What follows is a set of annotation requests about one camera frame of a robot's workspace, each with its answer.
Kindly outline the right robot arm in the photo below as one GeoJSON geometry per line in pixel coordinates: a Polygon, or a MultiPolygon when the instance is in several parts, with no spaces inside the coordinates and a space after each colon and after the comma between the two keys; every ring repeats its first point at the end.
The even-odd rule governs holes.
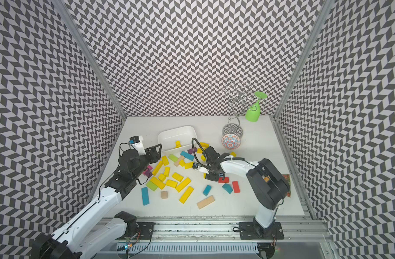
{"type": "Polygon", "coordinates": [[[218,181],[226,174],[244,177],[260,204],[253,219],[254,228],[263,234],[276,222],[278,207],[283,204],[290,185],[269,159],[259,162],[247,161],[245,158],[234,157],[229,153],[219,154],[213,147],[203,151],[205,163],[196,161],[193,169],[205,174],[205,179],[218,181]]]}

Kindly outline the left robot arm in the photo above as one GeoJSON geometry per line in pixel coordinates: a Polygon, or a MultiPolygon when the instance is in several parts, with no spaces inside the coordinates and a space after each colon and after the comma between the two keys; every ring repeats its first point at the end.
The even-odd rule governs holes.
{"type": "Polygon", "coordinates": [[[137,218],[119,212],[106,226],[93,232],[97,223],[137,185],[143,171],[161,158],[162,145],[144,148],[141,141],[122,153],[119,164],[99,194],[69,222],[50,235],[38,235],[31,245],[32,259],[91,259],[112,241],[139,238],[137,218]]]}

